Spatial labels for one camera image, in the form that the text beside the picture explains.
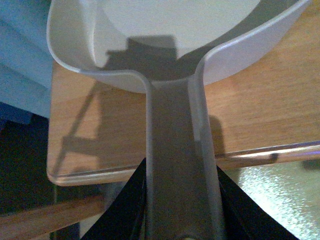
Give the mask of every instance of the wooden surface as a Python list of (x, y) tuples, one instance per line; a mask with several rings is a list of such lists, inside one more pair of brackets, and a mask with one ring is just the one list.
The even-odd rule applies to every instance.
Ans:
[(0, 217), (0, 239), (45, 239), (48, 233), (103, 213), (104, 206), (102, 196), (91, 196)]
[[(320, 140), (320, 1), (247, 69), (205, 87), (218, 165), (239, 151)], [(47, 173), (59, 185), (127, 180), (146, 152), (146, 98), (54, 64)], [(237, 162), (234, 167), (254, 165)]]

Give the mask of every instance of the plastic scoop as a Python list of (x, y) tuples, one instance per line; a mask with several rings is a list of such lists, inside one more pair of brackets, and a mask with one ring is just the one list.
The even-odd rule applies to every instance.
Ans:
[(223, 239), (204, 84), (267, 53), (309, 0), (53, 0), (57, 62), (147, 98), (147, 239)]

